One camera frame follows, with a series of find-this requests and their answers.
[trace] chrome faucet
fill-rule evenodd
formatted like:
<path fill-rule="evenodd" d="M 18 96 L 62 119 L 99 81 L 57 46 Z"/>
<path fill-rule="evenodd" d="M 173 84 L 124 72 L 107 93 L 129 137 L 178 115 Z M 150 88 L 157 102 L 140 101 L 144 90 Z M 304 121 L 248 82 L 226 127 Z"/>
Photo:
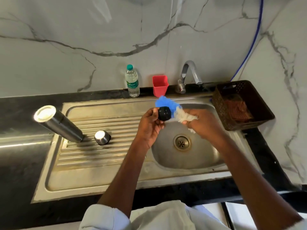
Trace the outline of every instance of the chrome faucet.
<path fill-rule="evenodd" d="M 184 84 L 184 82 L 185 82 L 185 76 L 187 75 L 187 71 L 188 71 L 189 67 L 190 67 L 190 69 L 192 71 L 195 84 L 202 85 L 202 83 L 203 83 L 201 81 L 201 78 L 199 77 L 199 75 L 197 73 L 195 63 L 193 61 L 191 61 L 191 60 L 188 60 L 183 65 L 182 72 L 181 72 L 181 75 L 180 75 L 180 79 L 178 80 L 178 85 L 175 88 L 175 91 L 177 93 L 185 93 L 185 84 Z"/>

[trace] hand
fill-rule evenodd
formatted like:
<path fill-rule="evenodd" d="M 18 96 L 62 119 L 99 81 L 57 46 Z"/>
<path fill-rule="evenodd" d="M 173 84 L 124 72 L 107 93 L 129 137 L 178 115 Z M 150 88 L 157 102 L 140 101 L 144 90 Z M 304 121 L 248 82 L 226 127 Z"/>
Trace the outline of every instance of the hand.
<path fill-rule="evenodd" d="M 158 120 L 158 109 L 149 109 L 141 118 L 135 140 L 144 142 L 147 150 L 154 144 L 159 131 L 164 128 L 163 121 Z"/>
<path fill-rule="evenodd" d="M 184 111 L 198 117 L 198 119 L 192 120 L 191 122 L 183 121 L 182 123 L 196 131 L 201 138 L 212 142 L 225 135 L 221 125 L 210 111 L 205 109 L 184 109 Z"/>

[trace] brown plastic basket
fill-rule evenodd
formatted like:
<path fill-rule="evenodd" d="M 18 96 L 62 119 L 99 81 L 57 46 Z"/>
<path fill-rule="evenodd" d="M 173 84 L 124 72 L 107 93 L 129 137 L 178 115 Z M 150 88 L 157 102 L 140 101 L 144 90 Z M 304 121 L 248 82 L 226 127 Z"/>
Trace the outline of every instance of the brown plastic basket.
<path fill-rule="evenodd" d="M 233 120 L 225 103 L 226 100 L 244 101 L 253 118 L 247 122 Z M 212 102 L 227 131 L 257 127 L 275 118 L 273 112 L 250 81 L 230 81 L 217 85 Z"/>

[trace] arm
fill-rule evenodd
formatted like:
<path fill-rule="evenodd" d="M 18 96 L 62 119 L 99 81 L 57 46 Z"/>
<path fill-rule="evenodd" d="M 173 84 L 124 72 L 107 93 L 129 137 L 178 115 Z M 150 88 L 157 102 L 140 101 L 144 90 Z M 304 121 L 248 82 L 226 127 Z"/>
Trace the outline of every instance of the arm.
<path fill-rule="evenodd" d="M 280 197 L 223 131 L 215 116 L 207 110 L 185 110 L 198 120 L 184 122 L 219 151 L 246 203 L 257 229 L 282 230 L 302 217 Z"/>
<path fill-rule="evenodd" d="M 159 131 L 164 127 L 158 120 L 158 108 L 149 109 L 140 120 L 138 132 L 115 178 L 99 199 L 98 204 L 117 208 L 128 218 L 138 177 L 149 148 L 155 142 Z"/>

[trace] drain strainer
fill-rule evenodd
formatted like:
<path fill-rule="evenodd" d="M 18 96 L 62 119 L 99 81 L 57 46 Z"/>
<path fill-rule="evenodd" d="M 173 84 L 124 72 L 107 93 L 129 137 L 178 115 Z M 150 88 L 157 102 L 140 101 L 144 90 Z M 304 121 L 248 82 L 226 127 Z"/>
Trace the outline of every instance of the drain strainer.
<path fill-rule="evenodd" d="M 188 150 L 190 148 L 190 145 L 191 145 L 188 137 L 186 137 L 184 135 L 175 136 L 173 143 L 174 143 L 175 148 L 179 149 L 181 151 Z"/>

